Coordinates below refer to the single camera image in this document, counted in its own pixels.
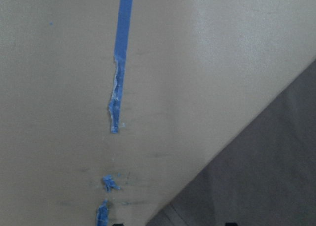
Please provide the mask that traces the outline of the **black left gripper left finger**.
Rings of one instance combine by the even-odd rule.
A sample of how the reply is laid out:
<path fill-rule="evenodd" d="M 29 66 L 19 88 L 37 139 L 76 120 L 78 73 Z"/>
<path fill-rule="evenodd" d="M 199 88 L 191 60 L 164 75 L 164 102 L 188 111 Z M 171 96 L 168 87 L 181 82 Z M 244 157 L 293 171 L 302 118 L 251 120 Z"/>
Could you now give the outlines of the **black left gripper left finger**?
<path fill-rule="evenodd" d="M 112 226 L 124 226 L 124 223 L 120 223 L 120 222 L 115 222 L 112 224 Z"/>

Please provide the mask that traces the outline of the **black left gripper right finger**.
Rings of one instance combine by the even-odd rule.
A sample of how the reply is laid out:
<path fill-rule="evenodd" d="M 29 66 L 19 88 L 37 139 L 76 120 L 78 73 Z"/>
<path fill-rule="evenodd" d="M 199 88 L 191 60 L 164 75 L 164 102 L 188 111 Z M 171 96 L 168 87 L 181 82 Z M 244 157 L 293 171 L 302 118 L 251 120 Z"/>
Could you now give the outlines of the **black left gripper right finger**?
<path fill-rule="evenodd" d="M 225 226 L 236 226 L 236 222 L 226 222 Z"/>

